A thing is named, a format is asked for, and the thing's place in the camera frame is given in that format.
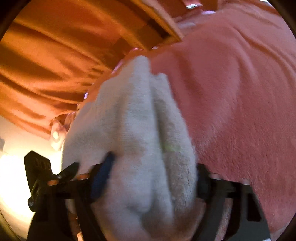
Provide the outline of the cream fluffy garment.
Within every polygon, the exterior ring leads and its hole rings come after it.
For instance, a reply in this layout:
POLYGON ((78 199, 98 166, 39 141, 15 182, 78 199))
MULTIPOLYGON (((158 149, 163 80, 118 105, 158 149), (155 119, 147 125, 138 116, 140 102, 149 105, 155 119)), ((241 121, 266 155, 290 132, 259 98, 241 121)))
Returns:
POLYGON ((189 240, 196 227, 196 155, 167 76, 139 56, 105 81, 72 123, 62 167, 86 173, 115 154, 92 204, 108 240, 189 240))

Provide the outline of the pink pouch with white button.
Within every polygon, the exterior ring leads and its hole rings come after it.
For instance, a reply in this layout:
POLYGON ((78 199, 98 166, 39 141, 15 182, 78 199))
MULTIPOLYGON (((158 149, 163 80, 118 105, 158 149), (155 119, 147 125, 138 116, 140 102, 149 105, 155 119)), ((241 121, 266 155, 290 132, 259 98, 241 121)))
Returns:
POLYGON ((63 147, 67 132, 76 117, 76 112, 62 114, 52 120, 52 128, 50 134, 50 144, 56 151, 60 151, 63 147))

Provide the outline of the orange curtain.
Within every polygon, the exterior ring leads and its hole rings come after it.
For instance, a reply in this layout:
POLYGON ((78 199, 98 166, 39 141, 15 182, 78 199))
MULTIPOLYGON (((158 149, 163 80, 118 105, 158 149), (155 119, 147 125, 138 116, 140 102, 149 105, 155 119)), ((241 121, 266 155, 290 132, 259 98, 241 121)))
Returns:
POLYGON ((176 25, 187 14, 183 1, 29 1, 1 40, 1 116, 48 138, 55 117, 140 48, 168 76, 191 137, 213 133, 217 105, 200 84, 217 70, 201 33, 176 25))

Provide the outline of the pink bed blanket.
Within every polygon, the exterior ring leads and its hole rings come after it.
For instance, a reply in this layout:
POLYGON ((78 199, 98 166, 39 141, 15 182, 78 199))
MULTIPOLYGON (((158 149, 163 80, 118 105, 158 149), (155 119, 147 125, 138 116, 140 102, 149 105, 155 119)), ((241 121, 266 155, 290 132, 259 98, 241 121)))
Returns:
MULTIPOLYGON (((216 80, 200 84, 217 105, 213 133, 191 137, 165 75, 196 168, 201 162, 228 180, 248 179, 276 240, 295 213, 295 37, 277 11, 260 1, 227 1, 216 13, 200 16, 186 37, 194 31, 210 44, 217 70, 216 80)), ((126 58, 105 81, 139 56, 144 52, 126 58)), ((96 99, 105 81, 93 84, 81 108, 96 99)))

